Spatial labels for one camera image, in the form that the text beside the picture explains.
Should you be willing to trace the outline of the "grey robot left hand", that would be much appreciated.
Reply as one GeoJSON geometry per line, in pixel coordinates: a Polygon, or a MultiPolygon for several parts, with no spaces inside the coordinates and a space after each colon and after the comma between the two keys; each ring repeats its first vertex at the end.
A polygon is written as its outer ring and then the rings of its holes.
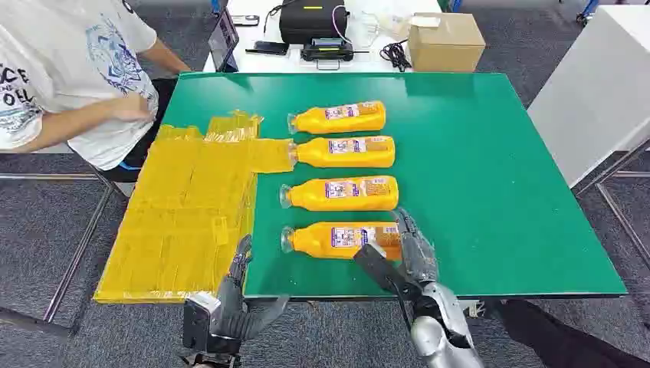
{"type": "Polygon", "coordinates": [[[250,263],[252,237],[245,235],[238,243],[228,273],[218,288],[217,298],[221,314],[216,319],[214,334],[245,341],[257,336],[285,312],[290,299],[288,295],[278,297],[269,307],[258,311],[246,311],[242,287],[245,272],[250,263]]]}

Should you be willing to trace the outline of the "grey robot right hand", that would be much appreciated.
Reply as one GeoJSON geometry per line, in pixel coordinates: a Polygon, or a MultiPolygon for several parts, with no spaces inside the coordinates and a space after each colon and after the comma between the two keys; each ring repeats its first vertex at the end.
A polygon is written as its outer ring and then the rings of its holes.
{"type": "Polygon", "coordinates": [[[437,282],[438,263],[435,247],[403,207],[395,208],[392,214],[401,238],[402,266],[405,274],[418,284],[437,282]]]}

